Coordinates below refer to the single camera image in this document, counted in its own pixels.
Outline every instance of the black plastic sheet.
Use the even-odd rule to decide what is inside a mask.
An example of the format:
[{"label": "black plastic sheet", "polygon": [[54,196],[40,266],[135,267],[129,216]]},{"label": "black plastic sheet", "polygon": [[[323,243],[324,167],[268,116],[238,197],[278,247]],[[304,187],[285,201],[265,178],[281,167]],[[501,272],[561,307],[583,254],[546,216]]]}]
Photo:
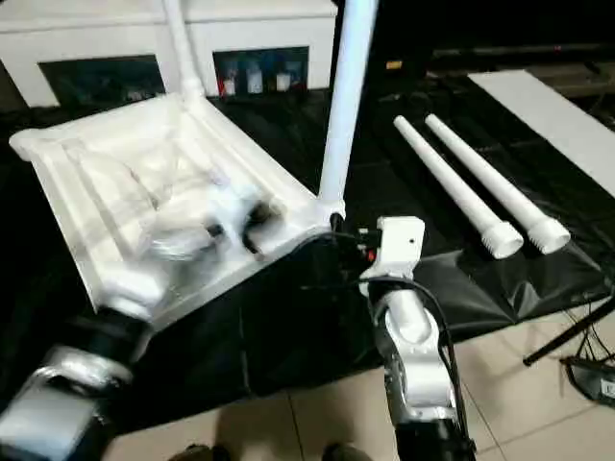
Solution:
[{"label": "black plastic sheet", "polygon": [[[215,101],[227,116],[312,191],[317,190],[329,97],[271,95]],[[573,243],[549,256],[527,243],[494,261],[392,125],[403,114],[437,146],[422,119],[435,112],[571,231]],[[86,111],[44,109],[0,119],[6,138]],[[455,163],[446,149],[442,154]],[[9,257],[0,341],[0,397],[12,395],[59,325],[89,309],[36,175],[2,146],[2,232]],[[498,214],[505,210],[464,172]],[[415,277],[442,303],[457,340],[610,294],[615,265],[615,200],[507,110],[467,80],[424,82],[364,102],[346,188],[347,227],[374,227],[383,215],[415,215],[427,225]],[[18,261],[12,270],[9,261]],[[161,424],[223,403],[330,381],[376,366],[364,299],[350,290],[306,290],[356,279],[365,266],[348,243],[314,241],[162,332],[138,365],[124,430]]]}]

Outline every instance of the floor tile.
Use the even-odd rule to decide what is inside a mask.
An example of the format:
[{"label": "floor tile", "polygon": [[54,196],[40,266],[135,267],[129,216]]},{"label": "floor tile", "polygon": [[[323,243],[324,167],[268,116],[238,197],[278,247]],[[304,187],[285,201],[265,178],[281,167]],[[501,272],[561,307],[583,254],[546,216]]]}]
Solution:
[{"label": "floor tile", "polygon": [[106,461],[165,461],[190,444],[221,443],[241,461],[300,461],[288,395],[248,400],[118,438]]},{"label": "floor tile", "polygon": [[498,447],[495,447],[494,449],[479,453],[477,455],[477,461],[506,461],[506,459],[502,455],[502,451]]},{"label": "floor tile", "polygon": [[496,441],[491,435],[487,423],[482,418],[482,415],[474,403],[472,396],[468,392],[467,388],[462,386],[463,402],[465,404],[465,412],[468,420],[468,430],[470,437],[477,445],[477,451],[485,451],[496,445]]},{"label": "floor tile", "polygon": [[326,446],[352,443],[375,460],[397,460],[382,369],[291,394],[306,461]]},{"label": "floor tile", "polygon": [[557,361],[523,365],[523,356],[543,341],[539,328],[525,323],[456,348],[461,379],[499,443],[591,406],[568,383]]},{"label": "floor tile", "polygon": [[557,425],[502,445],[507,461],[607,461],[615,448],[615,411],[594,407]]}]

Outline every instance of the white plastic pipe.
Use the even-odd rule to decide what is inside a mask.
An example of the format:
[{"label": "white plastic pipe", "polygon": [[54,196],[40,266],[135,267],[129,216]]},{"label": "white plastic pipe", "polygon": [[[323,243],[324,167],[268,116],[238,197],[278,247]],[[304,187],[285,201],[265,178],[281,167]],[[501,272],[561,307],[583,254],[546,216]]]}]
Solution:
[{"label": "white plastic pipe", "polygon": [[186,99],[201,98],[205,94],[203,83],[196,71],[192,47],[185,27],[182,13],[182,0],[162,0],[162,6],[166,13],[175,55],[180,67],[180,79],[182,94]]},{"label": "white plastic pipe", "polygon": [[570,241],[570,233],[559,221],[543,213],[438,117],[431,114],[425,121],[435,135],[519,221],[528,232],[529,240],[543,255],[559,250]]},{"label": "white plastic pipe", "polygon": [[376,22],[378,0],[347,0],[339,43],[319,198],[343,209],[358,105]]},{"label": "white plastic pipe", "polygon": [[405,118],[398,115],[393,123],[480,232],[482,244],[493,257],[502,259],[516,253],[523,246],[521,234],[510,223],[502,221]]}]

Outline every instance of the person's shoe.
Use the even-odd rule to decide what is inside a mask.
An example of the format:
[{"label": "person's shoe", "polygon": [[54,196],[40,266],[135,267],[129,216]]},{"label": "person's shoe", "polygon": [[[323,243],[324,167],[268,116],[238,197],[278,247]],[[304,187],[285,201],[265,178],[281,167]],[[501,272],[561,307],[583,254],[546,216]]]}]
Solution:
[{"label": "person's shoe", "polygon": [[325,449],[322,461],[372,461],[372,458],[350,445],[334,444]]},{"label": "person's shoe", "polygon": [[207,445],[191,445],[169,461],[231,461],[231,455],[219,445],[212,449]]}]

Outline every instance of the metal stand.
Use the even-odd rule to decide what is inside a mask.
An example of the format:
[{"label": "metal stand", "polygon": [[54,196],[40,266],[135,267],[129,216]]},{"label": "metal stand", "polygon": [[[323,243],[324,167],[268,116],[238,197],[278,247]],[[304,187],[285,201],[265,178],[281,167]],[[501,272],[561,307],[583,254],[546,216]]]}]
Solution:
[{"label": "metal stand", "polygon": [[608,314],[610,314],[614,310],[615,310],[615,299],[612,299],[608,303],[603,304],[598,309],[587,314],[585,317],[583,317],[581,320],[576,322],[566,331],[562,332],[560,335],[556,336],[554,339],[552,339],[547,344],[545,344],[538,351],[533,352],[530,355],[528,355],[526,358],[523,359],[524,365],[530,367],[535,362],[540,360],[542,357],[550,354],[557,348],[563,346],[568,341],[570,341],[575,336],[577,336],[579,333],[584,332],[587,328],[590,328],[592,325],[602,320],[604,317],[606,317]]}]

